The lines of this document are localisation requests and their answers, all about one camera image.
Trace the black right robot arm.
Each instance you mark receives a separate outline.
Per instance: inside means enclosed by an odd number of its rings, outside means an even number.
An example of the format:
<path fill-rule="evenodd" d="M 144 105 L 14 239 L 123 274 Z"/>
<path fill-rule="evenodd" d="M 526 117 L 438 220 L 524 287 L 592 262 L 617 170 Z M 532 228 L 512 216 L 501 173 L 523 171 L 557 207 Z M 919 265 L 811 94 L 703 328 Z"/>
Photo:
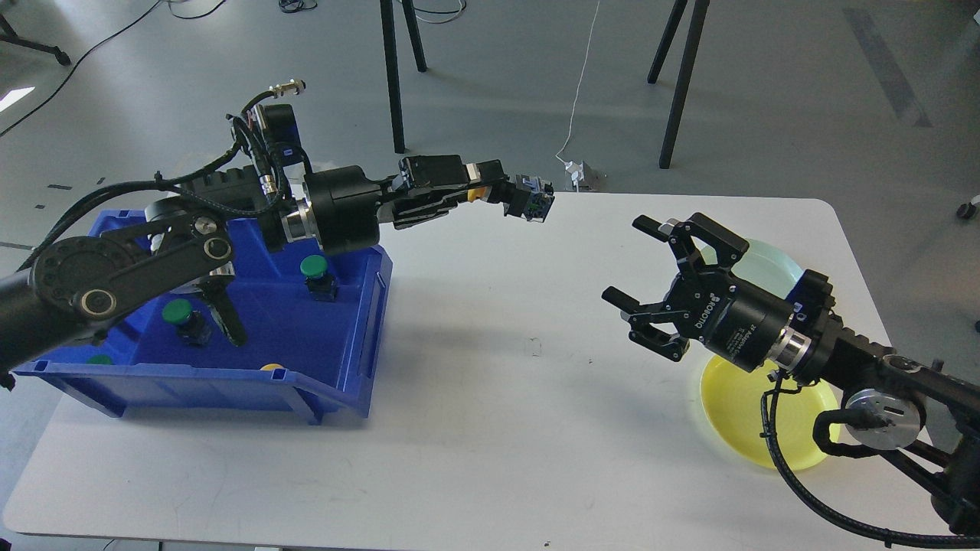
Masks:
<path fill-rule="evenodd" d="M 976 384 L 944 374 L 941 360 L 923 365 L 846 327 L 822 273 L 804 271 L 783 298 L 738 278 L 733 268 L 749 242 L 710 217 L 695 213 L 659 223 L 639 216 L 632 224 L 671 247 L 677 275 L 661 302 L 642 304 L 616 287 L 603 299 L 622 313 L 630 341 L 666 359 L 682 359 L 697 341 L 746 372 L 774 363 L 774 387 L 760 399 L 760 436 L 780 477 L 809 509 L 886 546 L 978 547 Z M 798 387 L 825 381 L 842 390 L 840 407 L 816 416 L 813 442 L 831 456 L 885 460 L 930 494 L 948 536 L 860 522 L 805 488 L 783 456 L 775 426 L 787 379 Z"/>

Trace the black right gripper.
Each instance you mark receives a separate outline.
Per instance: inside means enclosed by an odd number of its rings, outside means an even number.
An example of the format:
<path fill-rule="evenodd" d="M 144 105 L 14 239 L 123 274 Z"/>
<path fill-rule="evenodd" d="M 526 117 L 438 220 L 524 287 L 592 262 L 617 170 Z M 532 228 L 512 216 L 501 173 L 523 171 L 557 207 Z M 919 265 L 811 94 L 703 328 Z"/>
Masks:
<path fill-rule="evenodd" d="M 679 362 L 690 339 L 746 372 L 762 366 L 787 327 L 793 307 L 733 275 L 732 268 L 748 252 L 749 242 L 702 213 L 665 223 L 640 215 L 632 226 L 671 247 L 677 275 L 665 296 L 669 311 L 662 303 L 642 305 L 613 286 L 603 290 L 603 300 L 619 309 L 629 324 L 630 341 Z M 678 334 L 655 327 L 668 322 Z"/>

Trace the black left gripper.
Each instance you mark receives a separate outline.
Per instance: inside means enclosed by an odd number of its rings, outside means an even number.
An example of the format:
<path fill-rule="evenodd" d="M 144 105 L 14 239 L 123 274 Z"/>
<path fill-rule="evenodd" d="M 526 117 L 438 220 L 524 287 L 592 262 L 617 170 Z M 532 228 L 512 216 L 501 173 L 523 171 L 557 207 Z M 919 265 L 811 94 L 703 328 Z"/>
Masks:
<path fill-rule="evenodd" d="M 399 161 L 394 179 L 370 179 L 358 166 L 306 174 L 303 197 L 285 215 L 285 240 L 316 240 L 326 256 L 367 249 L 381 240 L 381 224 L 403 230 L 436 220 L 461 203 L 489 197 L 510 175 L 499 160 L 413 155 Z"/>

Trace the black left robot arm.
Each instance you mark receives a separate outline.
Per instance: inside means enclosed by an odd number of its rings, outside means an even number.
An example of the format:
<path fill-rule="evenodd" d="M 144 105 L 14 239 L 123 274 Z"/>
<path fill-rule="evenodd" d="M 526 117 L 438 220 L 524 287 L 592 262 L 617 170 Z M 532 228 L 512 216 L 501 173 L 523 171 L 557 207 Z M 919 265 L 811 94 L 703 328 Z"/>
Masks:
<path fill-rule="evenodd" d="M 70 343 L 98 344 L 145 303 L 190 286 L 235 345 L 247 335 L 220 270 L 234 260 L 227 224 L 254 219 L 267 250 L 315 240 L 326 256 L 377 245 L 397 230 L 443 217 L 459 204 L 501 204 L 505 215 L 545 216 L 534 188 L 500 161 L 410 156 L 398 174 L 365 177 L 358 166 L 314 171 L 287 104 L 303 80 L 273 85 L 229 115 L 232 146 L 203 168 L 167 179 L 127 181 L 78 200 L 2 280 L 2 387 L 13 369 Z"/>

